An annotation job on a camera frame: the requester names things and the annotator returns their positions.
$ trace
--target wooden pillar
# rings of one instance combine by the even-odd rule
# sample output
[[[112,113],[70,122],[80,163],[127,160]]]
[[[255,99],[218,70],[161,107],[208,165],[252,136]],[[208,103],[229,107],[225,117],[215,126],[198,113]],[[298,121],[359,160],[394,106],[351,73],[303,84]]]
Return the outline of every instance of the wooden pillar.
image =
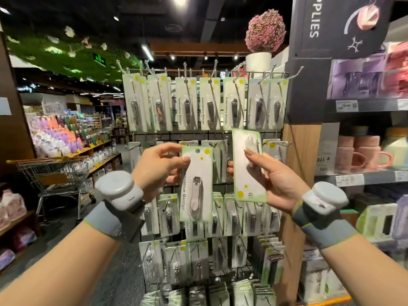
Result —
[[[285,124],[283,140],[291,142],[286,164],[312,187],[322,124]],[[286,246],[282,281],[275,287],[278,305],[296,304],[305,235],[290,215],[282,215],[279,239]]]
[[[0,97],[7,98],[11,111],[11,115],[0,115],[2,129],[0,177],[2,177],[16,170],[15,165],[6,164],[7,160],[33,159],[34,151],[3,32],[0,37]]]

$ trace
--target store aisle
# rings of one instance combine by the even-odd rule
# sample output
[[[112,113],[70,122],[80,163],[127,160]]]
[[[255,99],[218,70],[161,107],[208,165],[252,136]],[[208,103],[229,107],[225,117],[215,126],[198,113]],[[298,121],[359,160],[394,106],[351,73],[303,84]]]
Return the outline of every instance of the store aisle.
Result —
[[[125,145],[117,145],[122,154],[122,169],[130,172],[129,153]],[[95,192],[97,201],[101,195]],[[86,208],[85,214],[89,213],[95,205]],[[59,220],[45,228],[43,236],[33,245],[29,246],[23,256],[17,262],[0,274],[0,291],[19,277],[26,269],[47,254],[57,245],[75,224],[75,208],[65,209]],[[101,282],[96,286],[90,305],[139,305],[145,293],[143,272],[139,267],[141,263],[139,254],[139,241],[134,244],[125,244],[119,248],[108,266]]]

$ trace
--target white flower pot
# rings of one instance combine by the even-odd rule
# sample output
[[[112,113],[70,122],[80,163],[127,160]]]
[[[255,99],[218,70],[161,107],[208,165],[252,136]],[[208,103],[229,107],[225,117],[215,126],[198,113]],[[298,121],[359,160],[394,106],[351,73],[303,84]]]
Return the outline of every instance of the white flower pot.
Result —
[[[270,52],[254,52],[245,58],[248,77],[254,71],[254,78],[262,78],[263,72],[271,67],[272,54]]]

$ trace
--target green ceiling decoration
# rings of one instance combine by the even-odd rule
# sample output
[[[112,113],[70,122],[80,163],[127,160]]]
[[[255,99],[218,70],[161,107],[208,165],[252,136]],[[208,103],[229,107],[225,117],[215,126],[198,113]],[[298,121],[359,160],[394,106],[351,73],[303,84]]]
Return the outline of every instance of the green ceiling decoration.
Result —
[[[7,35],[6,42],[11,55],[62,75],[78,79],[90,77],[97,82],[106,81],[106,79],[109,82],[119,82],[122,81],[122,74],[116,66],[116,60],[120,61],[123,68],[143,67],[137,57],[131,55],[127,59],[125,51],[115,49],[109,43],[107,50],[104,51],[104,45],[101,47],[103,43],[99,43],[92,37],[89,39],[92,48],[88,49],[81,43],[82,39],[69,38],[64,33],[58,35],[59,42],[55,44],[47,38],[47,35],[23,33],[6,26],[4,32]],[[106,67],[94,61],[94,53],[105,59]]]

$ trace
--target metal shopping cart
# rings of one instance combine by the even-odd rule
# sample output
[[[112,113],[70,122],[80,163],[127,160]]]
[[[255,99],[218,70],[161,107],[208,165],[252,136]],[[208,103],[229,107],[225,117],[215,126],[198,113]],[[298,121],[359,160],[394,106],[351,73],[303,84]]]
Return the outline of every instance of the metal shopping cart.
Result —
[[[81,195],[89,194],[91,202],[96,202],[95,197],[86,191],[84,186],[85,179],[89,176],[87,156],[82,157],[61,157],[54,159],[31,159],[31,160],[8,160],[8,164],[16,164],[31,185],[39,190],[37,207],[37,216],[43,212],[44,223],[45,208],[43,200],[52,195],[74,197],[78,195],[78,217],[76,224],[81,222]]]

